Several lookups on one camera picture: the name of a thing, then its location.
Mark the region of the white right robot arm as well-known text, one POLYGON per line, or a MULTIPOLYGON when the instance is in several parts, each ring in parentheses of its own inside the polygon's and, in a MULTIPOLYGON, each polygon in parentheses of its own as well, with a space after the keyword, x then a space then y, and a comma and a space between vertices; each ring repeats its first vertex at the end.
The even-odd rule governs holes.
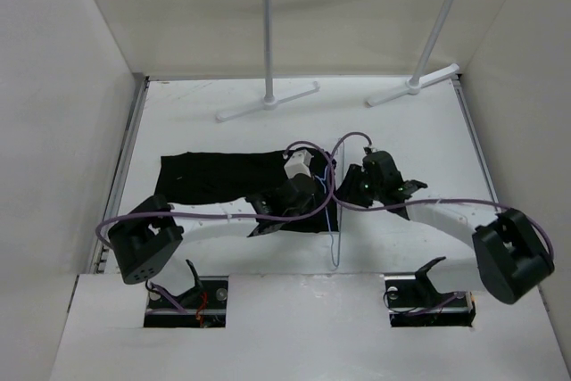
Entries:
POLYGON ((428 225, 474 251, 479 285, 513 304, 555 270, 553 247, 523 212, 499 203, 431 196, 428 184, 405 180, 386 151, 366 151, 335 191, 339 203, 373 211, 374 203, 405 220, 428 225))

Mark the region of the black trousers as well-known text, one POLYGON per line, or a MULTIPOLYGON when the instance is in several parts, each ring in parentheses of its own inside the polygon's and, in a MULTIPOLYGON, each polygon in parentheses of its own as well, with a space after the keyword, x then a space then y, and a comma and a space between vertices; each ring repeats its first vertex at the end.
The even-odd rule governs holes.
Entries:
POLYGON ((228 203, 281 186, 284 164, 281 151, 162 156, 154 192, 169 203, 228 203))

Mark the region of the translucent blue clothes hanger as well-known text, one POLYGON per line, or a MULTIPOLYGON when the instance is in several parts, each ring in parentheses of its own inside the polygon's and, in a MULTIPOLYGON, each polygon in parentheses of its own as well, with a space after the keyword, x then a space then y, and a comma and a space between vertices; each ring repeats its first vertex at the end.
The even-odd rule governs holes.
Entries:
MULTIPOLYGON (((327 195, 328 195, 327 180, 329 179, 328 161, 330 160, 330 157, 327 154, 327 152, 320 151, 319 153, 320 153, 320 156, 325 161, 325 168, 324 168, 323 173, 321 175, 315 173, 314 178, 320 183, 320 185, 322 187, 322 193, 324 195, 324 198, 327 198, 327 195)), ((330 258, 331 258, 331 265, 332 265, 332 267, 330 268, 330 271, 335 272, 335 271, 337 271, 339 264, 340 264, 341 233, 339 231, 337 231, 335 233, 334 230, 332 229, 332 222, 331 222, 331 219, 329 216, 328 205, 325 206, 325 208, 323 209, 323 212, 325 213, 325 219, 326 219, 326 223, 327 223, 327 232, 328 232, 329 237, 330 237, 330 258)))

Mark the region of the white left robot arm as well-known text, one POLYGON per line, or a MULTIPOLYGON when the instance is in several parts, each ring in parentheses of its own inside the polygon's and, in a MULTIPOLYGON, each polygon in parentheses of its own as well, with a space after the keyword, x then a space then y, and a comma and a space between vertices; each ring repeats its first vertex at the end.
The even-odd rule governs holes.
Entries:
POLYGON ((164 196, 153 195, 119 216, 107 236, 124 284, 162 289, 178 307, 187 309, 197 304, 201 288, 196 269, 186 256, 178 255, 181 245, 272 234, 306 220, 323 200, 316 180, 304 174, 276 189, 233 202, 199 205, 191 212, 176 211, 164 196))

